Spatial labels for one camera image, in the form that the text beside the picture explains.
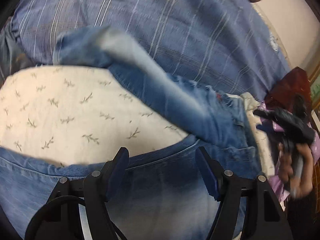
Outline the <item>person's right hand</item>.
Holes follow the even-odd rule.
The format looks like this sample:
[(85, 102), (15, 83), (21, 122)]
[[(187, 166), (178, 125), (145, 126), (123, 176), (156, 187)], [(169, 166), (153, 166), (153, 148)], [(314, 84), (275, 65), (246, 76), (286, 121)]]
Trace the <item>person's right hand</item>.
[(301, 199), (306, 197), (313, 188), (313, 156), (308, 144), (296, 144), (298, 151), (298, 160), (296, 163), (292, 162), (292, 155), (284, 151), (284, 145), (279, 144), (278, 150), (280, 152), (280, 165), (278, 170), (278, 177), (289, 187), (291, 197), (294, 199)]

